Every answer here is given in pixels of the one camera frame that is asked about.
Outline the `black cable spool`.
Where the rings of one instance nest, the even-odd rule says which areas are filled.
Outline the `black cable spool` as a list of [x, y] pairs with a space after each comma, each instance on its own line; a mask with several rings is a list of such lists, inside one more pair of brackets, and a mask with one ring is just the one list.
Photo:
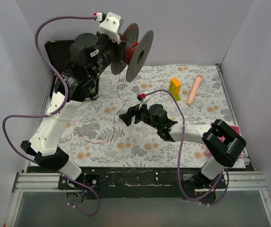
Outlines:
[[121, 36], [122, 43], [119, 46], [119, 55], [111, 63], [111, 72], [120, 74], [127, 68], [126, 80], [132, 82], [141, 71], [149, 55], [154, 33], [147, 31], [141, 40], [137, 23], [130, 24]]

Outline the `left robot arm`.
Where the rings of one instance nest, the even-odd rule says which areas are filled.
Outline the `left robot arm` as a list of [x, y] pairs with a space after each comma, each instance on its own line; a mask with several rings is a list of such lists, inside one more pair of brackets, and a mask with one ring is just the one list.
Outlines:
[[81, 168], [59, 147], [59, 140], [74, 112], [86, 99], [96, 96], [100, 75], [118, 59], [121, 48], [120, 43], [100, 33], [79, 35], [66, 43], [64, 52], [47, 48], [52, 66], [60, 70], [60, 78], [54, 86], [47, 119], [20, 147], [40, 167], [67, 176], [74, 189], [82, 188], [85, 178]]

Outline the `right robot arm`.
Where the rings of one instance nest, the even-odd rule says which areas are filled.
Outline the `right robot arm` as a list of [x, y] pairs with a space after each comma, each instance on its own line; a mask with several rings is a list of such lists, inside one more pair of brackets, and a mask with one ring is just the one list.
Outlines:
[[215, 183], [215, 178], [224, 168], [231, 168], [246, 147], [246, 140], [223, 120], [217, 119], [210, 125], [189, 125], [183, 129], [182, 123], [168, 118], [161, 104], [135, 105], [128, 108], [119, 118], [130, 126], [143, 122], [157, 130], [164, 141], [187, 141], [203, 144], [212, 157], [203, 165], [197, 174], [197, 180], [203, 188]]

